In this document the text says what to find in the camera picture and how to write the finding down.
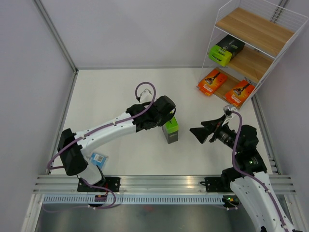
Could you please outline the black green razor box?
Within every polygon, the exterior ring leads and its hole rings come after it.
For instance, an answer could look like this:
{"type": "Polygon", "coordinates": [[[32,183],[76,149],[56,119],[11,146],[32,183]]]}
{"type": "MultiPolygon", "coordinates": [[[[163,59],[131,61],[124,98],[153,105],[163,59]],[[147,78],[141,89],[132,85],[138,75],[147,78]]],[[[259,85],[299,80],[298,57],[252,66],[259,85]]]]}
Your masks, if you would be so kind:
{"type": "Polygon", "coordinates": [[[244,46],[243,41],[228,34],[210,49],[208,57],[221,66],[226,66],[244,46]]]}
{"type": "Polygon", "coordinates": [[[175,117],[162,126],[162,131],[168,144],[174,143],[179,139],[179,125],[175,117]]]}

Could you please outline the orange razor box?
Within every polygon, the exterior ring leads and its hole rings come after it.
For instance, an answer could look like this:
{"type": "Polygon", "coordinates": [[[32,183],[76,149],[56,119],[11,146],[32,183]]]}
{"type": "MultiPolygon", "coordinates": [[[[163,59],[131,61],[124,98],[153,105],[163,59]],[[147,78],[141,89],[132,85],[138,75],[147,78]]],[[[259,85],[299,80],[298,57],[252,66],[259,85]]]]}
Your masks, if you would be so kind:
{"type": "Polygon", "coordinates": [[[207,96],[211,96],[227,80],[227,75],[223,72],[213,69],[197,85],[197,89],[207,96]]]}
{"type": "Polygon", "coordinates": [[[242,80],[237,85],[232,87],[225,95],[224,98],[228,103],[235,107],[240,107],[250,96],[254,90],[254,86],[246,80],[242,80]]]}

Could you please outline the clear blue razor blister pack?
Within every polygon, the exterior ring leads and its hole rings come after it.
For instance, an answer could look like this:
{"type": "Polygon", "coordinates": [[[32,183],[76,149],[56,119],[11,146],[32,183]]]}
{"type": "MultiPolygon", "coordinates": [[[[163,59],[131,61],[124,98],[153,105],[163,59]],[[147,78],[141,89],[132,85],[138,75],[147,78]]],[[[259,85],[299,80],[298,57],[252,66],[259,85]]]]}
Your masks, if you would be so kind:
{"type": "Polygon", "coordinates": [[[100,169],[102,169],[105,166],[107,160],[108,156],[96,152],[93,152],[90,157],[90,162],[93,165],[98,166],[100,169]]]}

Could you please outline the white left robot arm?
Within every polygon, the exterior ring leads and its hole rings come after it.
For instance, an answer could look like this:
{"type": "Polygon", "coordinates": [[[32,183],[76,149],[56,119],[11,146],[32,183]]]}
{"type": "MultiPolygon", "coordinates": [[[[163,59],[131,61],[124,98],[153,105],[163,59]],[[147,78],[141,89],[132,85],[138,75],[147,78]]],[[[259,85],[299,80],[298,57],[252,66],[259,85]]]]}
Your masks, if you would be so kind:
{"type": "Polygon", "coordinates": [[[85,180],[94,191],[105,187],[100,168],[91,163],[92,152],[98,147],[125,135],[161,127],[175,114],[176,105],[167,96],[154,102],[134,104],[114,121],[79,132],[65,129],[58,144],[58,153],[66,175],[85,180]]]}

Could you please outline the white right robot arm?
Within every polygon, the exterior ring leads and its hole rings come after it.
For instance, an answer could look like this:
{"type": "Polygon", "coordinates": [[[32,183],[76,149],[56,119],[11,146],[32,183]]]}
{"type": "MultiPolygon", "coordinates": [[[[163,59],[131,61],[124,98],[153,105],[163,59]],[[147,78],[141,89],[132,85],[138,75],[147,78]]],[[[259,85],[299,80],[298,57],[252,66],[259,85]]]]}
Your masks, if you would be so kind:
{"type": "Polygon", "coordinates": [[[266,165],[257,151],[256,128],[242,123],[239,116],[237,130],[225,123],[227,116],[203,121],[201,127],[190,132],[203,144],[216,140],[232,149],[232,167],[222,171],[221,187],[232,191],[253,222],[257,232],[294,232],[270,182],[266,165]]]}

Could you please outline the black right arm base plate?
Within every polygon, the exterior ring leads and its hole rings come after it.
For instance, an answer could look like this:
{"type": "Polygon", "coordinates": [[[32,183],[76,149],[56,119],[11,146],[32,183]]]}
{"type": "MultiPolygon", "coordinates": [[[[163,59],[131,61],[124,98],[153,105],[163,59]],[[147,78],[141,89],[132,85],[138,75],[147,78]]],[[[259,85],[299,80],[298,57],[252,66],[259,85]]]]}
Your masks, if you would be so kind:
{"type": "Polygon", "coordinates": [[[220,177],[205,177],[204,186],[207,193],[228,193],[232,192],[230,187],[226,187],[220,177]]]}

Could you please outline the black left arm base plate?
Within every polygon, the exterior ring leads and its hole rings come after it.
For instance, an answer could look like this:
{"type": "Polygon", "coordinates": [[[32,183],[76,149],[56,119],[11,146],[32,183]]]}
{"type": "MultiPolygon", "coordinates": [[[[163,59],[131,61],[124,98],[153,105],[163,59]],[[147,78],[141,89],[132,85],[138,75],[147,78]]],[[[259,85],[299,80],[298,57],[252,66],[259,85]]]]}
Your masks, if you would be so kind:
{"type": "MultiPolygon", "coordinates": [[[[105,181],[99,181],[95,186],[104,187],[110,189],[113,192],[119,192],[120,188],[120,180],[119,177],[105,177],[105,181]]],[[[100,188],[93,188],[88,186],[81,178],[79,178],[79,183],[77,187],[78,192],[105,192],[105,190],[100,188]]]]}

